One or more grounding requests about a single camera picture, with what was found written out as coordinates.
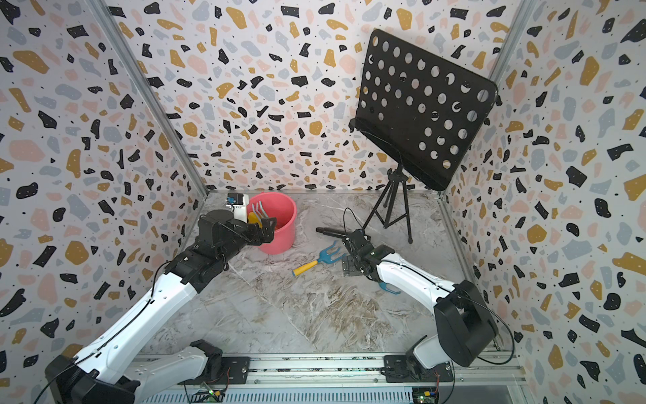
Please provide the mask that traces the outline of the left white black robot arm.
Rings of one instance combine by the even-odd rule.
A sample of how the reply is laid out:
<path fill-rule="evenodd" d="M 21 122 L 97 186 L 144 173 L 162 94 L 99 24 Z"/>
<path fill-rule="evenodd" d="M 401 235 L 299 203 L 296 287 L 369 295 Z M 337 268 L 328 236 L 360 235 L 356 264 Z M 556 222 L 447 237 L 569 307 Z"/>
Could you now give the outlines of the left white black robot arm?
<path fill-rule="evenodd" d="M 139 403 L 172 385 L 227 376 L 221 349 L 203 339 L 148 367 L 132 361 L 149 340 L 218 275 L 246 246 L 274 240 L 277 220 L 248 224 L 230 210 L 199 219 L 195 242 L 162 264 L 151 289 L 106 332 L 72 358 L 59 355 L 45 368 L 47 390 L 56 403 Z"/>

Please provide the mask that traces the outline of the yellow shovel yellow handle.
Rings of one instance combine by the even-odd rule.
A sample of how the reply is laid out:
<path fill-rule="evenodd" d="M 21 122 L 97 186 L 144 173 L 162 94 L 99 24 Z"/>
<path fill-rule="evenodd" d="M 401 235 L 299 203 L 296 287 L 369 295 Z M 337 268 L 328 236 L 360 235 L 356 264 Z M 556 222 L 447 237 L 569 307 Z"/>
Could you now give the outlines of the yellow shovel yellow handle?
<path fill-rule="evenodd" d="M 248 216 L 247 216 L 247 222 L 248 222 L 249 224 L 256 224 L 256 225 L 259 225 L 259 227 L 262 225 L 262 222 L 261 222 L 261 220 L 259 219 L 259 217 L 257 216 L 257 214 L 256 214 L 256 213 L 253 213 L 253 212 L 251 212 L 251 213 L 249 213 L 249 214 L 248 214 Z"/>

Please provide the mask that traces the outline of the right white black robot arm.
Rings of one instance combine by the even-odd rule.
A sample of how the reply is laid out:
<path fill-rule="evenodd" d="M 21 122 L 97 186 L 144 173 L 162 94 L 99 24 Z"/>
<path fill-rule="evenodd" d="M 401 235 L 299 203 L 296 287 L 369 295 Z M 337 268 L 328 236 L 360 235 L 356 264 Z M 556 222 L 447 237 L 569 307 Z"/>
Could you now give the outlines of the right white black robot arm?
<path fill-rule="evenodd" d="M 468 280 L 456 284 L 409 263 L 386 245 L 375 247 L 356 230 L 343 239 L 346 266 L 371 281 L 394 286 L 425 306 L 435 320 L 436 333 L 418 340 L 403 356 L 385 361 L 389 382 L 437 378 L 439 365 L 470 366 L 494 341 L 499 331 L 494 313 Z"/>

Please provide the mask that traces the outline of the light blue fork white handle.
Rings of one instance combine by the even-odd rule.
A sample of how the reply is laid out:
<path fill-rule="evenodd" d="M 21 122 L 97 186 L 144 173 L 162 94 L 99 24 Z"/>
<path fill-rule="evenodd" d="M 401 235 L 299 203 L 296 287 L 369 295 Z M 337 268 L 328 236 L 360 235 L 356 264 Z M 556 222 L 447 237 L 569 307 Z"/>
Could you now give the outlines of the light blue fork white handle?
<path fill-rule="evenodd" d="M 269 215 L 267 214 L 266 210 L 264 210 L 262 202 L 254 202 L 252 203 L 252 212 L 259 218 L 259 219 L 267 219 L 269 218 Z"/>

